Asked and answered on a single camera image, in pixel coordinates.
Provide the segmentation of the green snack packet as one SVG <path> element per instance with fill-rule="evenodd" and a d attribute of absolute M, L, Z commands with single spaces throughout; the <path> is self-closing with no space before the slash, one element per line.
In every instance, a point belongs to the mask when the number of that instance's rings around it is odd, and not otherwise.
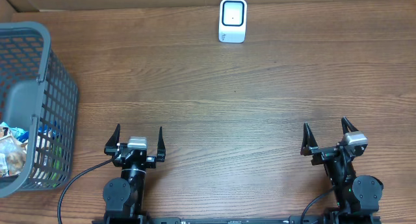
<path fill-rule="evenodd" d="M 62 171 L 62 162 L 60 161 L 63 155 L 62 148 L 61 147 L 54 148 L 54 154 L 56 157 L 58 157 L 58 159 L 53 160 L 53 168 L 57 171 Z M 59 180 L 59 177 L 60 177 L 60 173 L 57 173 L 57 172 L 53 172 L 51 176 L 53 180 Z"/>

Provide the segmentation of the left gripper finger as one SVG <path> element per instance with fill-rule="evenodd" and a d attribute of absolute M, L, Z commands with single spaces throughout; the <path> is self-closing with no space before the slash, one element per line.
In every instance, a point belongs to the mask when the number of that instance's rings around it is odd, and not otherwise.
<path fill-rule="evenodd" d="M 105 148 L 106 149 L 117 149 L 118 148 L 118 143 L 120 140 L 120 129 L 121 126 L 118 123 L 112 136 L 109 138 L 109 140 L 107 141 L 107 143 L 105 144 Z"/>
<path fill-rule="evenodd" d="M 163 140 L 163 128 L 159 128 L 159 137 L 157 142 L 157 156 L 166 156 L 166 147 Z"/>

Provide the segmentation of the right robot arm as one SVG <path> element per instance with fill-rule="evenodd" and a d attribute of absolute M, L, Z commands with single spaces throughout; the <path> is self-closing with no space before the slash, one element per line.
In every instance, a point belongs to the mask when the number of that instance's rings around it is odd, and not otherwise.
<path fill-rule="evenodd" d="M 374 213 L 379 211 L 384 184 L 370 175 L 356 175 L 355 158 L 361 156 L 368 138 L 345 116 L 341 118 L 343 137 L 331 147 L 319 147 L 309 123 L 303 126 L 300 154 L 311 156 L 311 164 L 323 165 L 331 182 L 331 188 L 314 198 L 303 210 L 299 222 L 310 220 L 308 210 L 318 201 L 333 193 L 337 201 L 335 208 L 327 208 L 314 220 L 315 223 L 380 223 Z"/>

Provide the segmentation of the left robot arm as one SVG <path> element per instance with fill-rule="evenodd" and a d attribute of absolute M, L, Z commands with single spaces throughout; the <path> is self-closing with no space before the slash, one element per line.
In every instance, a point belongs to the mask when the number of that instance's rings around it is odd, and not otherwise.
<path fill-rule="evenodd" d="M 105 144 L 104 153 L 111 157 L 114 166 L 121 169 L 121 174 L 104 186 L 103 222 L 145 223 L 147 214 L 142 210 L 142 203 L 146 170 L 155 169 L 158 162 L 165 161 L 163 129 L 159 129 L 155 156 L 148 154 L 148 143 L 145 137 L 132 136 L 128 142 L 121 143 L 119 125 Z"/>

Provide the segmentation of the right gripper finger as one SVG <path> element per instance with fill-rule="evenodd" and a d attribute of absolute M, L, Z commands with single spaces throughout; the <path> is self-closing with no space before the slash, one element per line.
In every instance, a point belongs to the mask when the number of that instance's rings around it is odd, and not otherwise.
<path fill-rule="evenodd" d="M 358 131 L 358 129 L 355 128 L 355 126 L 347 119 L 346 116 L 343 116 L 341 118 L 341 125 L 342 125 L 342 128 L 343 128 L 343 134 Z"/>
<path fill-rule="evenodd" d="M 311 128 L 309 126 L 309 123 L 304 123 L 304 131 L 303 131 L 303 140 L 302 140 L 302 146 L 301 149 L 317 149 L 318 144 L 316 142 L 316 139 L 311 131 Z"/>

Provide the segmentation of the beige brown snack packet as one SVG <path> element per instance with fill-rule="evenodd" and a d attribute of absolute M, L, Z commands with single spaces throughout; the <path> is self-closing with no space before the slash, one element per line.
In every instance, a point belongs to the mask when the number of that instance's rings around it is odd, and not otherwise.
<path fill-rule="evenodd" d="M 18 176 L 24 168 L 27 142 L 21 142 L 12 135 L 11 130 L 1 126 L 1 177 Z"/>

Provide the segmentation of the blue snack bar wrapper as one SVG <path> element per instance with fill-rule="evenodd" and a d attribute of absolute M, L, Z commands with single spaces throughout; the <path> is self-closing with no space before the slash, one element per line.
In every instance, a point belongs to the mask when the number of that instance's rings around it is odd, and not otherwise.
<path fill-rule="evenodd" d="M 53 123 L 43 123 L 38 128 L 38 132 L 42 134 L 50 134 L 52 137 L 55 137 L 57 135 L 57 131 L 60 130 L 60 125 L 54 121 Z"/>

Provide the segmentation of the light teal snack packet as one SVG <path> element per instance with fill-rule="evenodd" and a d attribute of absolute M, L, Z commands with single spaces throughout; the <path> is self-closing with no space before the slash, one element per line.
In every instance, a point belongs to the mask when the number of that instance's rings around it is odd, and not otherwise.
<path fill-rule="evenodd" d="M 9 127 L 5 122 L 0 124 L 1 137 L 12 135 L 18 141 L 24 143 L 29 139 L 29 132 L 18 127 Z"/>

